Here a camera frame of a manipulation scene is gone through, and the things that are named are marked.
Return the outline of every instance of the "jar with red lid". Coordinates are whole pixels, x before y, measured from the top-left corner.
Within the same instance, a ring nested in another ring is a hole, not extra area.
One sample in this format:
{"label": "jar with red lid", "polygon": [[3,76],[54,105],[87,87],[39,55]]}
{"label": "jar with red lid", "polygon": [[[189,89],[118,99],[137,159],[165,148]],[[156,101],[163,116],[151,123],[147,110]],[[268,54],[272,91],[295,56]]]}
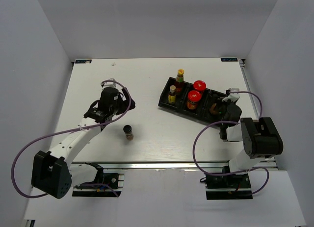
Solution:
{"label": "jar with red lid", "polygon": [[206,83],[204,83],[201,80],[198,80],[198,81],[194,82],[193,88],[194,88],[194,90],[196,90],[199,93],[201,93],[201,95],[203,95],[203,93],[204,93],[204,91],[206,89]]}
{"label": "jar with red lid", "polygon": [[195,110],[198,106],[199,101],[201,100],[202,95],[196,90],[192,90],[187,94],[186,106],[190,110]]}

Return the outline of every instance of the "black tray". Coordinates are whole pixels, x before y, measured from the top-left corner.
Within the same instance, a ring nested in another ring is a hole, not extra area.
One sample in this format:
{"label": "black tray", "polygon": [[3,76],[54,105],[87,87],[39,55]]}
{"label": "black tray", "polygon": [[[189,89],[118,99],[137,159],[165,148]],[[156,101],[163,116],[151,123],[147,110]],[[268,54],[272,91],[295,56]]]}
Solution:
{"label": "black tray", "polygon": [[167,84],[165,85],[159,99],[158,106],[162,108],[170,109],[173,112],[178,112],[182,115],[190,116],[194,119],[197,119],[199,121],[205,122],[205,123],[214,123],[221,121],[223,118],[223,115],[212,115],[209,112],[210,107],[212,106],[211,100],[213,99],[214,95],[217,95],[220,97],[226,97],[227,95],[218,91],[214,91],[211,89],[206,88],[206,90],[203,93],[202,99],[198,104],[198,107],[195,110],[189,110],[186,107],[186,101],[187,101],[187,94],[193,90],[193,84],[184,81],[184,85],[181,91],[181,94],[179,96],[176,96],[176,102],[174,104],[168,103],[168,94],[169,89],[171,85],[175,84],[176,79],[173,77],[170,77],[167,81]]}

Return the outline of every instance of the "gray wall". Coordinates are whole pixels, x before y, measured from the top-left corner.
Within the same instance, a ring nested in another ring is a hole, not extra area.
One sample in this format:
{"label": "gray wall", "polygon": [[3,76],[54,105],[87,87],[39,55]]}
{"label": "gray wall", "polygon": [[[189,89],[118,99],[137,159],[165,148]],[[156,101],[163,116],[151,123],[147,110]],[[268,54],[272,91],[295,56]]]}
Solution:
{"label": "gray wall", "polygon": [[278,0],[246,60],[264,116],[284,142],[277,157],[289,173],[308,226],[314,226],[314,0]]}
{"label": "gray wall", "polygon": [[[20,226],[27,199],[10,179],[14,156],[26,143],[52,132],[64,97],[71,62],[37,0],[0,0],[0,222]],[[38,143],[16,168],[20,188],[30,191]]]}
{"label": "gray wall", "polygon": [[245,58],[277,0],[39,0],[75,58]]}

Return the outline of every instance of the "black lid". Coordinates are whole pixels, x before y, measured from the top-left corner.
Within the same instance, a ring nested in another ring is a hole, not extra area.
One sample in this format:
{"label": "black lid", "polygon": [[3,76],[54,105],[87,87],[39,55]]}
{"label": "black lid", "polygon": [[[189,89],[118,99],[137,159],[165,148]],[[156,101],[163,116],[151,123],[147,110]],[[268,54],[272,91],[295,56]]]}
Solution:
{"label": "black lid", "polygon": [[132,127],[130,125],[125,125],[123,127],[123,131],[124,131],[124,133],[129,133],[132,131]]}

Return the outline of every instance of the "bottle cap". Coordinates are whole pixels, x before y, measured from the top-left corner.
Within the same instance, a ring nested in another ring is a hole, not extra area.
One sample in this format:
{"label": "bottle cap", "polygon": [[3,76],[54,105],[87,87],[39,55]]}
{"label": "bottle cap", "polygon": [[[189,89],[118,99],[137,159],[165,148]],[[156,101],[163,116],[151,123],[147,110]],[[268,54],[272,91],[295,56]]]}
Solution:
{"label": "bottle cap", "polygon": [[198,81],[194,82],[193,87],[195,90],[202,92],[206,89],[206,83],[198,80]]}
{"label": "bottle cap", "polygon": [[183,74],[184,74],[184,70],[183,70],[183,69],[179,69],[179,70],[178,70],[178,74],[179,74],[179,75],[183,75]]}
{"label": "bottle cap", "polygon": [[170,86],[170,92],[173,93],[176,91],[176,86],[172,85]]}
{"label": "bottle cap", "polygon": [[123,127],[124,133],[130,133],[132,131],[132,127],[130,125],[125,125]]}
{"label": "bottle cap", "polygon": [[187,97],[192,102],[198,102],[201,100],[202,95],[198,91],[192,90],[188,93]]}

